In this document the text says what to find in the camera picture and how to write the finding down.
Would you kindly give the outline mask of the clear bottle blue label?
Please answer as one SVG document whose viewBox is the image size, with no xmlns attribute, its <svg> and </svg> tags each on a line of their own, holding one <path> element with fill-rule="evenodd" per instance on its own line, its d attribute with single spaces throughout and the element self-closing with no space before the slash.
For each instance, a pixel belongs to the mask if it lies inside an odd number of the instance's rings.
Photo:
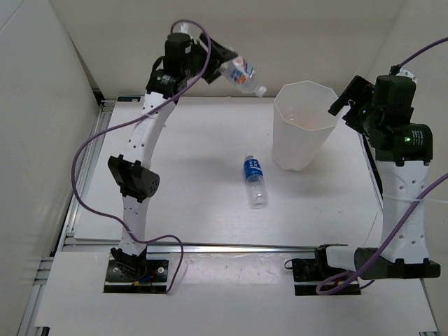
<svg viewBox="0 0 448 336">
<path fill-rule="evenodd" d="M 252 155 L 247 155 L 243 163 L 246 191 L 249 204 L 253 209 L 267 205 L 268 194 L 260 162 Z"/>
</svg>

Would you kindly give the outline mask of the clear bottle orange-blue label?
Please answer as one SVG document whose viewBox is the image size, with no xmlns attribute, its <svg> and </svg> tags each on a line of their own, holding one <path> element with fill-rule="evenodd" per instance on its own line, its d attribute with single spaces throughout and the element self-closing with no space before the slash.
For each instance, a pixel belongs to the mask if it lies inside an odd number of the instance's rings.
<svg viewBox="0 0 448 336">
<path fill-rule="evenodd" d="M 237 56 L 220 67 L 222 77 L 230 81 L 238 91 L 263 97 L 267 88 L 260 84 L 252 63 Z"/>
</svg>

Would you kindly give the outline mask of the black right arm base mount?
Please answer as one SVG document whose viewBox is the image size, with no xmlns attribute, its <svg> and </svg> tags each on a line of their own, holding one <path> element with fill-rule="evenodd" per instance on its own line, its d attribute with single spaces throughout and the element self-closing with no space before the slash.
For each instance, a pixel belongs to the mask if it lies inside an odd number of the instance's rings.
<svg viewBox="0 0 448 336">
<path fill-rule="evenodd" d="M 319 246 L 313 253 L 296 253 L 286 259 L 283 266 L 293 273 L 295 296 L 316 296 L 316 287 L 328 277 L 343 273 L 343 269 L 329 267 L 326 248 Z"/>
</svg>

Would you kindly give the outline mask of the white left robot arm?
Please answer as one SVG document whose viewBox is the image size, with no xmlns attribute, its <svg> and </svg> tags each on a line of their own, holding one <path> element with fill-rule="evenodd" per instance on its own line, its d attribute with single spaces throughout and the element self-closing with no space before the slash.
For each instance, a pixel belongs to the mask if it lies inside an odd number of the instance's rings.
<svg viewBox="0 0 448 336">
<path fill-rule="evenodd" d="M 164 55 L 154 62 L 144 96 L 147 118 L 139 121 L 128 143 L 118 156 L 108 159 L 108 168 L 120 188 L 125 227 L 118 247 L 111 255 L 120 270 L 131 280 L 146 274 L 146 214 L 148 204 L 158 189 L 160 177 L 150 170 L 155 145 L 169 115 L 176 107 L 176 97 L 194 77 L 214 82 L 224 64 L 238 54 L 215 41 L 207 47 L 205 34 L 197 40 L 186 33 L 171 33 L 164 45 Z"/>
</svg>

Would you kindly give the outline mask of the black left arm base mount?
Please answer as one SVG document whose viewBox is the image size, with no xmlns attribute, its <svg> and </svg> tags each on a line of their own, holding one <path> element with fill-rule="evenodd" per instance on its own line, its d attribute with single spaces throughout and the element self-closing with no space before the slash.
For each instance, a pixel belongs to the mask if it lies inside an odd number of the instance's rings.
<svg viewBox="0 0 448 336">
<path fill-rule="evenodd" d="M 165 294 L 169 260 L 149 256 L 144 266 L 137 272 L 126 270 L 124 266 L 109 257 L 104 280 L 104 293 L 115 294 Z"/>
</svg>

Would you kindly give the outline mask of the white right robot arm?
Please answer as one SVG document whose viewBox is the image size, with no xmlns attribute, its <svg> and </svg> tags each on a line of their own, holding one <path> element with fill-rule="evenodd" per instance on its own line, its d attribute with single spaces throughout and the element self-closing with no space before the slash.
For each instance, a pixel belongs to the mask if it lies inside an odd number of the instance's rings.
<svg viewBox="0 0 448 336">
<path fill-rule="evenodd" d="M 321 279 L 345 270 L 364 280 L 437 278 L 441 266 L 429 256 L 421 203 L 433 159 L 429 126 L 411 121 L 417 85 L 399 75 L 378 76 L 370 83 L 355 76 L 331 105 L 343 107 L 346 126 L 364 136 L 374 149 L 382 185 L 382 228 L 377 248 L 322 245 L 315 251 L 314 271 Z"/>
</svg>

